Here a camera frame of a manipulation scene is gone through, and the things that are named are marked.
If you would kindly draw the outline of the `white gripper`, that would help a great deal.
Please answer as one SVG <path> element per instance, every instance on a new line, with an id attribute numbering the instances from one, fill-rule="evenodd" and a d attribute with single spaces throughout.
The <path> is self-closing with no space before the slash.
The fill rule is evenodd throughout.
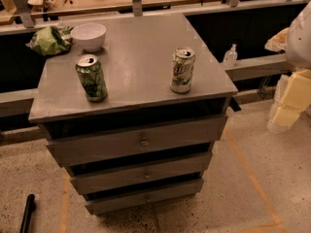
<path id="1" fill-rule="evenodd" d="M 288 28 L 270 38 L 264 48 L 285 52 L 287 60 L 299 69 L 282 75 L 277 83 L 267 129 L 282 133 L 292 128 L 300 115 L 311 106 L 311 2 Z"/>

